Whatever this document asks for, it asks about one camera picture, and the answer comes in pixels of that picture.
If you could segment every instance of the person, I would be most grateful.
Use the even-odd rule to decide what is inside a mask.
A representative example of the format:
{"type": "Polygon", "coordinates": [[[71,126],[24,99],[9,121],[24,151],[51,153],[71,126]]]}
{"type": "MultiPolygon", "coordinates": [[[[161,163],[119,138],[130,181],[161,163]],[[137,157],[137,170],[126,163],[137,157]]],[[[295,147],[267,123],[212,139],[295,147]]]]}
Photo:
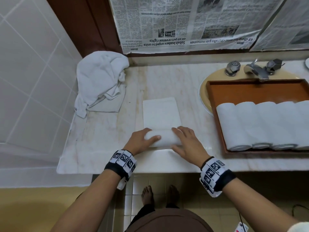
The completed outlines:
{"type": "MultiPolygon", "coordinates": [[[[172,130],[182,143],[182,148],[172,146],[172,149],[182,158],[199,168],[205,165],[205,161],[211,159],[192,129],[180,126],[172,128],[172,130]]],[[[144,136],[148,131],[150,129],[145,128],[134,132],[124,146],[123,151],[126,150],[135,156],[160,139],[160,136],[154,136],[149,140],[145,140],[144,136]]],[[[97,179],[64,212],[51,229],[51,232],[96,232],[121,181],[121,176],[116,172],[106,167],[97,179]]],[[[222,192],[234,203],[236,209],[255,232],[309,231],[309,222],[299,222],[236,177],[223,186],[222,192]]],[[[198,215],[176,206],[179,193],[174,186],[169,188],[169,201],[165,209],[154,210],[154,200],[150,186],[145,187],[141,197],[144,207],[135,216],[127,228],[127,232],[213,232],[210,226],[198,215]]]]}

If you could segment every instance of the leg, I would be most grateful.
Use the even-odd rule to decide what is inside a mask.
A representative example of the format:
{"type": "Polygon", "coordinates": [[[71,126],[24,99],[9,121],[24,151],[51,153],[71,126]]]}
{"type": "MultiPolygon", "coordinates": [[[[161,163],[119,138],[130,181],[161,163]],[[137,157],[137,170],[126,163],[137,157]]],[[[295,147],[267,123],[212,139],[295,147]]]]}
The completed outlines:
{"type": "Polygon", "coordinates": [[[154,194],[152,193],[151,186],[147,186],[144,188],[143,193],[141,194],[141,200],[144,207],[142,207],[141,210],[137,213],[137,215],[133,218],[130,225],[136,222],[139,218],[142,218],[143,216],[155,211],[154,194]]]}
{"type": "Polygon", "coordinates": [[[179,201],[179,192],[177,188],[173,185],[170,185],[168,188],[168,201],[166,204],[167,208],[179,208],[176,206],[176,203],[179,201]]]}

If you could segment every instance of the forearm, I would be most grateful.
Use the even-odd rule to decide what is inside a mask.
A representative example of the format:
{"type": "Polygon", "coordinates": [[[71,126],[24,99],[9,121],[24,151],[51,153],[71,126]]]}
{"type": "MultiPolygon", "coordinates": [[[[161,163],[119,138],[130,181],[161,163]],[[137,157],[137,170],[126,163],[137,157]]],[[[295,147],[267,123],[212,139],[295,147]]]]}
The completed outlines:
{"type": "Polygon", "coordinates": [[[64,212],[51,232],[96,232],[120,179],[115,172],[104,170],[64,212]]]}
{"type": "Polygon", "coordinates": [[[292,225],[298,223],[295,218],[237,178],[229,182],[222,191],[255,232],[287,232],[292,225]]]}

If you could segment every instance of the newspaper page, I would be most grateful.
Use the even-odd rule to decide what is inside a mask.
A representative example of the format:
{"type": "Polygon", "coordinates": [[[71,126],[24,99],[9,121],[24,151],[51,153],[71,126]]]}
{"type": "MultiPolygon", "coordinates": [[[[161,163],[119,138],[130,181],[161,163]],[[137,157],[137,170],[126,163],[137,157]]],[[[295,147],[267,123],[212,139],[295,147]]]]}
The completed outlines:
{"type": "Polygon", "coordinates": [[[287,0],[250,51],[309,49],[309,0],[287,0]]]}
{"type": "Polygon", "coordinates": [[[245,49],[283,0],[110,0],[124,54],[245,49]]]}

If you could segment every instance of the foot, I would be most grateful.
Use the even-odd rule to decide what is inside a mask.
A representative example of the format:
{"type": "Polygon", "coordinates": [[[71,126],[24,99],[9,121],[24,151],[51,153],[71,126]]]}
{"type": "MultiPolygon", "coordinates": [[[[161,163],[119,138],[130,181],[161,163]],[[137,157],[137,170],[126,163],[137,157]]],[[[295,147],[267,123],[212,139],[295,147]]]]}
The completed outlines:
{"type": "Polygon", "coordinates": [[[154,194],[152,193],[151,186],[147,186],[143,189],[143,193],[141,194],[141,201],[143,205],[146,204],[155,204],[154,194]]]}
{"type": "Polygon", "coordinates": [[[168,201],[167,203],[173,203],[176,204],[179,201],[179,192],[177,188],[173,185],[170,185],[168,188],[168,201]]]}

